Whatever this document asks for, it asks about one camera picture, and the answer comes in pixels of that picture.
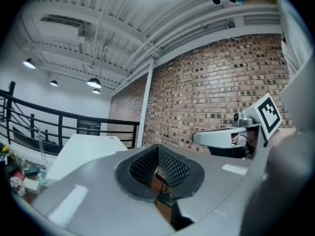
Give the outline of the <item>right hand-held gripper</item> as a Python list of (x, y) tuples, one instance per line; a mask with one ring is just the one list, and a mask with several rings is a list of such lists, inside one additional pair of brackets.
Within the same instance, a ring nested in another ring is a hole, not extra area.
[(244, 111), (235, 113), (230, 128), (196, 132), (192, 141), (209, 147), (214, 156), (254, 159), (259, 149), (268, 146), (281, 123), (274, 100), (266, 94)]

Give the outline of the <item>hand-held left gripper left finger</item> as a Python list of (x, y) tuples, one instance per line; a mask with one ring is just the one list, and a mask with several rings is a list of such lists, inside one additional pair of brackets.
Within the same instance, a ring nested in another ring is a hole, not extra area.
[(117, 184), (117, 165), (139, 148), (92, 160), (54, 182), (33, 208), (68, 232), (172, 232), (154, 203), (133, 199)]

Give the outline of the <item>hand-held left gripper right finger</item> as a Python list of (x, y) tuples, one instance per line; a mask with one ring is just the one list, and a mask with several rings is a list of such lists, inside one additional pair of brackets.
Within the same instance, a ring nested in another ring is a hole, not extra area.
[(213, 156), (174, 145), (165, 145), (174, 152), (198, 162), (205, 171), (205, 178), (198, 191), (191, 197), (179, 199), (177, 204), (182, 216), (193, 222), (205, 217), (222, 203), (244, 178), (244, 175), (224, 170), (226, 164), (248, 169), (252, 160)]

